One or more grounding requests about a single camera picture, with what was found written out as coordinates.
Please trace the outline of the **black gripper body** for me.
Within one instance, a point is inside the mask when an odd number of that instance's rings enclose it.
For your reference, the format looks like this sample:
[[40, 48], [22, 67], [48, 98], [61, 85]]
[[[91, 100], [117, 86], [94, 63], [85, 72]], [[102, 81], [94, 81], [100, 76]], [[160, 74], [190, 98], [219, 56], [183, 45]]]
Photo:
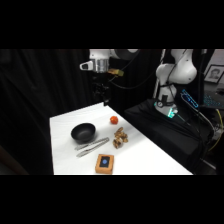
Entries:
[[93, 74], [93, 93], [95, 96], [107, 97], [109, 95], [108, 76], [106, 73]]

